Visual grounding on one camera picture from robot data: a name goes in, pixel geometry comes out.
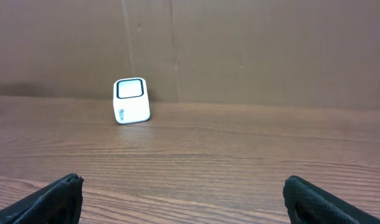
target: beige wall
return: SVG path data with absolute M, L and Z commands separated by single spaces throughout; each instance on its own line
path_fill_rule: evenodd
M 0 0 L 0 94 L 380 109 L 380 0 Z

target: wooden table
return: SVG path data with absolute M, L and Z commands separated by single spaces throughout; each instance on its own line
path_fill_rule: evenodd
M 299 175 L 380 218 L 380 111 L 0 96 L 0 209 L 70 172 L 81 223 L 288 223 Z

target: brown backdrop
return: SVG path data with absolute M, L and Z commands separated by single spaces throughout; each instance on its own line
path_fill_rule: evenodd
M 380 109 L 380 0 L 0 0 L 0 94 Z

